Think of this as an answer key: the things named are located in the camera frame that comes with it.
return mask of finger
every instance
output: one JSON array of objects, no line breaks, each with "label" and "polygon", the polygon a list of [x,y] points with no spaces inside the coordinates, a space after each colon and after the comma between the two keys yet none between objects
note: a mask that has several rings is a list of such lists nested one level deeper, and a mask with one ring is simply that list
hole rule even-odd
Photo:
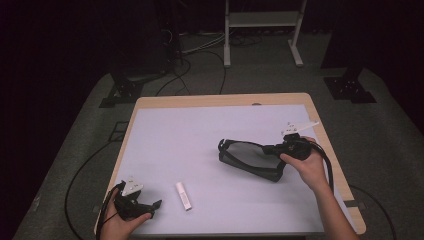
[{"label": "finger", "polygon": [[287,164],[290,164],[290,165],[292,165],[294,168],[296,168],[296,169],[298,169],[299,168],[299,164],[301,164],[301,161],[300,160],[298,160],[298,159],[296,159],[296,158],[294,158],[294,157],[292,157],[292,156],[289,156],[289,155],[287,155],[287,154],[285,154],[285,153],[282,153],[281,155],[280,155],[280,158],[284,161],[284,162],[286,162]]},{"label": "finger", "polygon": [[138,218],[135,218],[135,219],[129,221],[128,224],[131,228],[131,232],[134,231],[138,226],[140,226],[141,224],[143,224],[144,222],[149,220],[150,218],[152,218],[152,214],[151,213],[145,213],[145,214],[139,216]]}]

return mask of table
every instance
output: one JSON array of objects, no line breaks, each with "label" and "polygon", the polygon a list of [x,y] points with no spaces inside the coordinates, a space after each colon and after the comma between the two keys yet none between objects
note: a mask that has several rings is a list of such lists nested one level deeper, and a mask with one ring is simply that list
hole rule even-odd
[{"label": "table", "polygon": [[[127,134],[125,136],[123,145],[121,147],[110,183],[109,183],[109,187],[108,189],[111,189],[116,182],[119,182],[120,180],[117,179],[119,174],[122,172],[120,172],[120,169],[123,165],[123,159],[124,158],[129,158],[131,157],[131,153],[128,153],[127,147],[129,147],[130,141],[134,142],[134,139],[131,139],[131,136],[133,136],[134,138],[134,134],[132,134],[132,131],[140,131],[140,126],[136,125],[135,122],[138,121],[137,118],[137,112],[138,110],[157,110],[157,109],[179,109],[180,111],[182,111],[183,109],[188,109],[190,111],[190,109],[196,109],[196,108],[201,108],[202,110],[208,110],[208,109],[213,109],[216,107],[241,107],[241,106],[251,106],[252,104],[260,104],[261,106],[266,106],[266,107],[275,107],[275,106],[290,106],[290,105],[303,105],[306,109],[306,112],[309,116],[310,119],[313,120],[318,120],[320,121],[319,115],[314,107],[314,104],[312,102],[312,99],[310,98],[310,96],[306,93],[276,93],[276,94],[243,94],[243,95],[219,95],[219,96],[180,96],[180,97],[146,97],[146,98],[140,98],[134,108],[134,112],[133,115],[131,117],[130,123],[129,123],[129,127],[127,130]],[[169,131],[169,129],[172,129],[172,127],[163,127],[161,128],[162,131]],[[346,182],[346,179],[344,177],[343,171],[340,168],[340,165],[338,163],[338,160],[336,158],[336,155],[333,151],[333,148],[331,146],[331,143],[326,135],[326,132],[324,130],[324,126],[323,124],[319,124],[317,126],[314,127],[313,131],[315,132],[315,137],[317,139],[317,141],[320,143],[320,145],[324,148],[324,150],[326,151],[329,159],[332,162],[333,165],[333,174],[334,174],[334,182],[335,185],[338,189],[338,192],[340,193],[340,197],[341,199],[346,203],[346,202],[352,202],[354,201],[353,195],[349,189],[349,186]],[[155,140],[158,144],[160,144],[162,141],[156,139]],[[182,142],[176,142],[176,145],[181,145]],[[216,164],[214,166],[218,166],[218,164],[221,164],[219,166],[222,166],[222,169],[225,169],[226,166],[224,166],[224,164],[219,163],[218,159],[216,159]],[[172,170],[169,169],[165,169],[164,170],[166,172],[166,174],[168,175],[172,175],[174,174],[173,172],[175,171],[185,171],[185,169],[180,169],[180,168],[174,168]],[[232,178],[232,182],[241,182],[247,179],[240,179],[240,178]],[[247,181],[251,181],[250,183],[254,183],[254,184],[268,184],[265,183],[262,180],[259,180],[258,178],[255,178],[254,180],[252,179],[248,179]],[[202,182],[203,179],[201,179],[201,177],[198,179],[198,182]],[[157,198],[159,195],[164,195],[163,193],[161,194],[157,194],[156,189],[154,188],[154,185],[160,185],[162,184],[161,182],[155,182],[151,179],[144,179],[142,181],[142,183],[146,183],[146,192],[142,192],[142,199],[141,199],[141,203],[145,203],[144,201],[153,201],[153,200],[158,200],[155,199]],[[199,199],[202,199],[201,197],[199,197],[197,193],[199,193],[199,190],[196,189],[196,183],[191,181],[191,182],[186,182],[188,184],[188,186],[186,185],[186,190],[188,192],[189,198],[192,197],[194,198],[195,201],[192,202],[192,204],[194,205],[193,210],[189,211],[189,212],[184,212],[182,210],[182,204],[181,202],[179,202],[180,200],[177,197],[177,194],[170,192],[169,195],[172,195],[169,197],[169,199],[167,199],[166,201],[164,200],[163,202],[163,207],[161,207],[161,209],[159,209],[155,215],[155,218],[159,219],[153,219],[152,221],[148,221],[146,224],[146,226],[142,226],[141,228],[144,227],[144,229],[140,230],[137,232],[137,230],[135,231],[136,234],[141,234],[141,232],[147,231],[148,228],[155,226],[155,221],[157,221],[156,223],[158,223],[159,221],[168,218],[171,218],[173,214],[175,213],[169,213],[166,211],[166,206],[165,204],[169,204],[168,207],[170,205],[172,205],[172,208],[179,208],[181,209],[180,212],[178,212],[177,214],[179,214],[179,216],[181,216],[181,221],[184,221],[184,219],[186,219],[187,221],[192,216],[195,216],[195,214],[201,212],[202,210],[204,210],[205,208],[207,208],[207,206],[211,206],[213,207],[213,203],[208,203],[204,204],[206,201],[203,199],[202,201]],[[271,185],[261,185],[264,187],[275,187],[275,186],[271,186]],[[278,206],[274,203],[269,203],[265,200],[264,205],[269,205],[272,207]],[[254,207],[258,207],[257,203],[254,203],[252,206]],[[359,212],[359,209],[357,207],[348,207],[347,208],[352,221],[356,227],[356,232],[358,234],[363,234],[366,230],[365,227],[365,223],[362,219],[362,216]],[[265,230],[259,230],[259,232],[254,232],[254,234],[259,234],[259,235],[286,235],[286,232],[267,232],[267,227],[268,226],[264,226]],[[229,229],[233,229],[233,228],[237,228],[237,226],[231,226]],[[197,227],[195,228],[195,232],[192,232],[192,228],[189,228],[191,230],[180,230],[180,229],[171,229],[169,232],[164,233],[164,236],[169,236],[171,232],[176,233],[174,235],[178,235],[178,236],[182,236],[182,235],[197,235],[197,236],[208,236],[211,235],[210,229],[198,229]],[[228,232],[229,229],[226,229],[224,232],[214,232],[213,234],[221,234],[221,235],[237,235],[240,234],[240,231],[238,230],[237,233],[234,232]],[[306,235],[308,234],[308,232],[304,232],[302,230],[300,231],[294,231],[294,232],[289,232],[289,235]]]}]

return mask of wire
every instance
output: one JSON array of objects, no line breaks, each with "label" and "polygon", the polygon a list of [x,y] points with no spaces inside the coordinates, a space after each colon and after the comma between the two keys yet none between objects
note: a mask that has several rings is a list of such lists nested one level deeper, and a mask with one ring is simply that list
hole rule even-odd
[{"label": "wire", "polygon": [[177,93],[179,93],[180,91],[182,91],[182,90],[184,90],[184,89],[186,89],[187,90],[187,92],[188,92],[188,95],[191,95],[191,93],[190,93],[190,90],[188,89],[188,87],[187,87],[187,84],[185,83],[185,81],[181,78],[181,76],[180,75],[178,75],[176,72],[175,72],[175,69],[174,69],[174,74],[175,74],[175,76],[177,76],[180,80],[181,80],[181,82],[183,83],[183,85],[184,85],[184,87],[183,88],[181,88],[180,90],[178,90],[176,93],[175,93],[175,96],[177,95]]},{"label": "wire", "polygon": [[383,205],[377,200],[377,198],[375,198],[373,195],[371,195],[370,193],[368,193],[367,191],[365,191],[364,189],[362,189],[360,187],[357,187],[357,186],[352,185],[352,184],[348,184],[348,185],[349,185],[350,188],[356,189],[356,190],[364,193],[365,195],[367,195],[368,197],[370,197],[378,205],[378,207],[381,209],[381,211],[383,211],[384,216],[386,216],[387,222],[390,225],[390,230],[392,232],[393,240],[396,240],[397,239],[396,230],[395,230],[395,227],[393,225],[392,219],[390,218],[390,216],[387,213],[386,209],[384,209]]},{"label": "wire", "polygon": [[192,53],[192,52],[195,52],[195,51],[199,51],[199,50],[202,50],[202,49],[211,47],[213,45],[216,45],[216,44],[222,42],[224,40],[224,37],[225,37],[225,34],[221,33],[221,35],[218,38],[216,38],[216,39],[214,39],[212,41],[209,41],[209,42],[207,42],[207,43],[205,43],[205,44],[203,44],[203,45],[201,45],[199,47],[196,47],[196,48],[193,48],[193,49],[189,49],[189,50],[181,51],[181,53],[182,54],[187,54],[187,53]]},{"label": "wire", "polygon": [[219,56],[217,53],[214,53],[214,52],[211,52],[211,51],[206,51],[206,50],[203,50],[203,51],[196,51],[196,52],[192,52],[192,53],[189,53],[189,54],[186,54],[186,55],[188,56],[188,55],[197,54],[197,53],[209,53],[209,54],[213,54],[213,55],[217,56],[217,57],[219,58],[219,60],[221,61],[221,63],[222,63],[222,67],[223,67],[223,69],[224,69],[224,77],[223,77],[223,79],[222,79],[221,87],[220,87],[220,89],[219,89],[219,95],[221,95],[221,94],[222,94],[222,90],[223,90],[223,88],[224,88],[225,79],[226,79],[226,77],[227,77],[227,69],[226,69],[226,68],[225,68],[225,66],[224,66],[224,60],[223,60],[223,59],[222,59],[222,57],[221,57],[221,56]]},{"label": "wire", "polygon": [[333,180],[333,167],[331,166],[331,161],[325,153],[324,149],[316,142],[309,141],[312,148],[317,150],[321,157],[324,159],[325,164],[327,165],[327,174],[328,174],[328,185],[330,185],[331,191],[334,193],[334,180]]},{"label": "wire", "polygon": [[157,97],[157,96],[159,96],[159,93],[166,87],[166,86],[168,86],[170,83],[172,83],[172,82],[174,82],[175,80],[177,80],[177,79],[181,79],[181,77],[182,76],[184,76],[184,75],[186,75],[189,71],[190,71],[190,69],[191,69],[191,63],[188,61],[188,60],[186,60],[186,59],[184,59],[184,58],[182,58],[182,60],[184,61],[184,62],[186,62],[187,64],[188,64],[188,68],[187,68],[187,70],[185,71],[185,72],[183,72],[183,74],[181,74],[181,75],[178,75],[177,77],[175,77],[175,78],[173,78],[173,79],[171,79],[171,80],[169,80],[167,83],[165,83],[157,92],[156,92],[156,94],[155,94],[155,96]]},{"label": "wire", "polygon": [[151,76],[151,77],[142,78],[142,79],[139,79],[139,80],[134,80],[134,81],[130,80],[130,82],[131,83],[134,83],[134,84],[143,85],[143,84],[145,84],[147,82],[150,82],[150,81],[153,81],[153,80],[157,80],[157,79],[163,78],[167,74],[168,73],[166,71],[163,71],[161,73],[158,73],[157,75],[154,75],[154,76]]},{"label": "wire", "polygon": [[64,208],[65,208],[65,217],[66,217],[66,221],[69,225],[69,227],[71,228],[72,232],[74,233],[74,235],[80,239],[83,240],[83,238],[78,234],[78,232],[76,231],[76,229],[74,228],[74,226],[72,225],[71,219],[69,217],[69,213],[68,213],[68,197],[69,197],[69,193],[71,191],[72,185],[74,184],[75,179],[77,178],[77,176],[79,175],[79,173],[81,172],[81,170],[87,165],[88,162],[90,162],[99,152],[101,152],[103,149],[105,149],[106,147],[108,147],[111,143],[116,142],[117,139],[121,139],[122,136],[118,136],[117,138],[115,138],[114,140],[109,140],[105,145],[103,145],[102,147],[100,147],[97,151],[95,151],[89,158],[87,158],[87,160],[85,160],[85,162],[81,165],[81,167],[77,170],[77,172],[75,173],[75,175],[73,176],[71,182],[69,183],[68,189],[66,191],[66,195],[65,195],[65,204],[64,204]]},{"label": "wire", "polygon": [[162,32],[167,32],[167,33],[169,33],[169,40],[168,40],[168,43],[171,43],[171,42],[172,42],[172,37],[173,37],[172,32],[171,32],[171,31],[169,31],[168,29],[162,29],[161,31],[162,31]]},{"label": "wire", "polygon": [[113,214],[112,216],[110,216],[108,219],[106,219],[106,220],[103,222],[103,225],[104,225],[106,222],[108,222],[110,219],[112,219],[113,217],[115,217],[116,215],[118,215],[118,213],[119,213],[119,212],[116,212],[115,214]]},{"label": "wire", "polygon": [[[255,40],[251,37],[245,37],[245,36],[234,36],[233,38],[231,38],[230,40],[230,44],[232,47],[237,47],[237,48],[246,48],[246,47],[250,47],[256,44],[259,44],[262,42],[262,37],[261,36],[255,36],[258,37],[259,40]],[[234,43],[234,40],[239,41],[240,43],[236,44]]]}]

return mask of gray carpet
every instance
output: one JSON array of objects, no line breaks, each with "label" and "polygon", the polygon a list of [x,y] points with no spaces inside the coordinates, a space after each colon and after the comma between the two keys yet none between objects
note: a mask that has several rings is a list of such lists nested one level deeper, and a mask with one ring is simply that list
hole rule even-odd
[{"label": "gray carpet", "polygon": [[[232,47],[232,66],[226,69],[222,94],[306,92],[320,114],[341,167],[350,184],[375,196],[389,213],[398,239],[424,236],[424,138],[391,97],[384,82],[364,70],[359,80],[377,100],[352,104],[333,100],[323,77],[339,76],[344,69],[322,70],[320,65],[330,38],[324,34],[301,34],[299,52],[304,67],[297,68],[287,46],[288,35],[262,37],[250,47]],[[210,38],[184,37],[185,49]],[[209,49],[222,56],[222,47]],[[210,53],[185,57],[191,63],[183,80],[192,95],[219,94],[224,76],[221,60]],[[187,64],[177,66],[181,74]],[[142,96],[155,96],[174,78],[147,83]],[[110,75],[99,79],[64,141],[55,162],[21,223],[15,239],[77,239],[66,222],[64,202],[67,188],[77,170],[108,142],[117,121],[128,121],[133,104],[98,108],[112,87]],[[188,95],[180,80],[159,95]],[[93,229],[109,182],[120,143],[110,143],[81,170],[69,193],[69,217],[84,239],[94,239]],[[352,190],[364,204],[361,210],[367,231],[361,239],[391,239],[390,226],[378,206],[364,193]],[[307,239],[325,239],[308,236]]]}]

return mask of metal shelf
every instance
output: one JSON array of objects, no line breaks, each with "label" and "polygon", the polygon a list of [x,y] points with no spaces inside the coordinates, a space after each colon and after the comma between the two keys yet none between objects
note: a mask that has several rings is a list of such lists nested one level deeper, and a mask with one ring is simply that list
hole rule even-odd
[{"label": "metal shelf", "polygon": [[229,27],[296,26],[298,15],[298,11],[230,13]]}]

